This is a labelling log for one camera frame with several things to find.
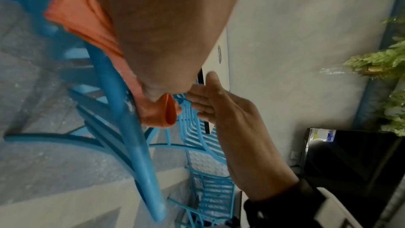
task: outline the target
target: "hand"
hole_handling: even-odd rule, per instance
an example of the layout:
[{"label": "hand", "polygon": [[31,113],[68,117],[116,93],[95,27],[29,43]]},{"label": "hand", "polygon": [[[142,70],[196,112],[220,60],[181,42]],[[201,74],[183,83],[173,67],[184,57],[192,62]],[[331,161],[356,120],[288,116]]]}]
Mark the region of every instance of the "hand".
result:
[{"label": "hand", "polygon": [[224,30],[236,0],[98,0],[125,60],[156,101],[187,92]]},{"label": "hand", "polygon": [[265,200],[297,184],[297,176],[274,146],[256,106],[223,89],[215,72],[207,74],[206,84],[194,84],[186,96],[200,119],[216,124],[235,184],[252,201]]}]

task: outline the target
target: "forearm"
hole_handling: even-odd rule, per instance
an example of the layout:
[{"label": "forearm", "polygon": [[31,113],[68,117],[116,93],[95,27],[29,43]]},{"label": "forearm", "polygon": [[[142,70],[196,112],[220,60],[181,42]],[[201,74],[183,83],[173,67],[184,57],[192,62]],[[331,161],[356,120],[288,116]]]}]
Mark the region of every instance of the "forearm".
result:
[{"label": "forearm", "polygon": [[149,87],[183,93],[226,26],[236,0],[98,0],[129,66]]}]

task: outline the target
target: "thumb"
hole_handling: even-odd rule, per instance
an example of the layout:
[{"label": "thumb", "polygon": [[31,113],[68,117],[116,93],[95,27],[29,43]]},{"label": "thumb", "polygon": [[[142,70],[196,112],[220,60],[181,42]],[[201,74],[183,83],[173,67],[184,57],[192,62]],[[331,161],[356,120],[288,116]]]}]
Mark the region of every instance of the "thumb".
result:
[{"label": "thumb", "polygon": [[236,104],[229,97],[226,90],[223,89],[216,72],[209,72],[205,80],[207,81],[206,93],[208,100],[214,108],[215,113],[220,114],[221,112],[232,111],[236,107]]}]

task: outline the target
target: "electrical outlet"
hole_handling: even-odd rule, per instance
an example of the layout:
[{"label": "electrical outlet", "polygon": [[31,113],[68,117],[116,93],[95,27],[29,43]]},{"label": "electrical outlet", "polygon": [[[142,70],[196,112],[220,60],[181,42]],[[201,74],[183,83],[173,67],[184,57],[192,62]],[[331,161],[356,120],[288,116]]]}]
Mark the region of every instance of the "electrical outlet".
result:
[{"label": "electrical outlet", "polygon": [[298,151],[291,151],[291,156],[290,156],[291,160],[298,160],[299,157],[300,157],[300,154]]}]

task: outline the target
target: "black sleeve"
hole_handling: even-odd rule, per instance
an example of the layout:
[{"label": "black sleeve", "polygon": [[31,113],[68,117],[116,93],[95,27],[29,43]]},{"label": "black sleeve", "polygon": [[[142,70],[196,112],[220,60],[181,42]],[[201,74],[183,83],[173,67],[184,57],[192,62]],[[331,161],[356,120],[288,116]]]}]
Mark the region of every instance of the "black sleeve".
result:
[{"label": "black sleeve", "polygon": [[325,197],[304,179],[288,191],[270,199],[251,202],[244,209],[250,227],[321,227],[314,215],[325,201]]}]

